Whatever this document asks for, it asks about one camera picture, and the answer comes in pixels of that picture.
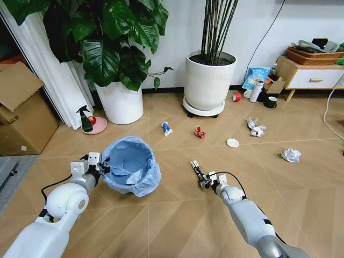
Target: small box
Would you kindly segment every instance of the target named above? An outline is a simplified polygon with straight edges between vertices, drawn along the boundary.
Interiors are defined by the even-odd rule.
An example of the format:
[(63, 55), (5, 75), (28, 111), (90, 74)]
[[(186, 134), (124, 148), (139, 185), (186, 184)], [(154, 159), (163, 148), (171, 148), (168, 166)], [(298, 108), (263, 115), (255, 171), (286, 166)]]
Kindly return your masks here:
[(0, 156), (39, 154), (59, 123), (23, 63), (0, 66)]
[(273, 83), (264, 84), (265, 92), (268, 94), (280, 94), (286, 81), (274, 81)]

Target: gray mat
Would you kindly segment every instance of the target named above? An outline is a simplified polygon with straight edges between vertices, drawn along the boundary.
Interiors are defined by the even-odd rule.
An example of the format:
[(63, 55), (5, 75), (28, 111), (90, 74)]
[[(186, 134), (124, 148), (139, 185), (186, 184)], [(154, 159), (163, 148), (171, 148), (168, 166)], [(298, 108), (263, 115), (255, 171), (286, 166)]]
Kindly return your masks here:
[(9, 176), (3, 185), (0, 187), (0, 216), (8, 206), (10, 200), (17, 192), (22, 180), (26, 174), (30, 171), (32, 165), (35, 163), (38, 155), (27, 155), (27, 156), (12, 156), (18, 162), (15, 167), (17, 171), (13, 176)]

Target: mug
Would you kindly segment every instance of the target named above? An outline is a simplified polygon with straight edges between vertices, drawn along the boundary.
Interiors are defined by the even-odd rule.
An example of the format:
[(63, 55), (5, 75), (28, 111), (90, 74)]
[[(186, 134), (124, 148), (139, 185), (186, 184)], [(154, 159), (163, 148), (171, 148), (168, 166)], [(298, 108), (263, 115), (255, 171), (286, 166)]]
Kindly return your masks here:
[(277, 98), (275, 97), (268, 97), (268, 100), (264, 102), (264, 106), (270, 109), (275, 109), (277, 107)]
[(243, 96), (244, 96), (245, 98), (250, 98), (251, 93), (252, 93), (251, 90), (246, 90), (246, 91), (243, 93)]

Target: wooden floor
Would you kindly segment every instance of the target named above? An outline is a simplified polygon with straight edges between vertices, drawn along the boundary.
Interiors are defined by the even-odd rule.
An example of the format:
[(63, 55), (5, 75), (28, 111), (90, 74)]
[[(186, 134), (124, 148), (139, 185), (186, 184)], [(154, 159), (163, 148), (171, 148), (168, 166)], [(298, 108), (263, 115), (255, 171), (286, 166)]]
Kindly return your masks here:
[[(137, 135), (154, 150), (160, 185), (136, 198), (100, 180), (70, 233), (64, 257), (258, 257), (221, 200), (198, 187), (191, 159), (204, 171), (236, 174), (288, 244), (310, 257), (344, 257), (344, 144), (321, 120), (327, 95), (296, 95), (289, 103), (280, 98), (272, 110), (246, 99), (233, 103), (231, 95), (217, 119), (188, 118), (180, 94), (153, 94), (144, 95), (145, 114), (133, 124), (108, 123), (95, 136), (61, 125), (0, 219), (0, 255), (41, 211), (40, 189), (70, 174), (70, 161)], [(248, 116), (267, 126), (265, 136), (250, 136)], [(344, 135), (342, 97), (332, 100), (328, 120)], [(163, 121), (174, 130), (168, 137)], [(204, 139), (194, 136), (196, 126), (206, 132)], [(240, 146), (227, 147), (228, 138)], [(289, 147), (302, 153), (300, 163), (279, 157)]]

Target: white cable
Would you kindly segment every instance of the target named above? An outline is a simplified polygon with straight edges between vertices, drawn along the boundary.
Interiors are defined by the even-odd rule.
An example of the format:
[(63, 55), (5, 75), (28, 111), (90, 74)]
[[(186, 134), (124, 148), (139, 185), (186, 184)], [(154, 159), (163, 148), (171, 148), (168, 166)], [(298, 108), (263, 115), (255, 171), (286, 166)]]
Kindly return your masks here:
[(336, 86), (333, 88), (333, 90), (331, 91), (331, 93), (329, 94), (329, 97), (327, 99), (327, 104), (326, 104), (326, 110), (325, 110), (325, 113), (324, 113), (324, 117), (322, 118), (322, 120), (324, 121), (324, 124), (335, 134), (337, 135), (340, 139), (342, 139), (344, 141), (344, 137), (341, 136), (340, 134), (336, 133), (335, 130), (333, 130), (330, 125), (326, 122), (326, 114), (327, 114), (327, 111), (328, 111), (328, 106), (329, 106), (329, 100), (331, 99), (331, 96), (333, 94), (333, 92), (335, 91), (335, 88)]

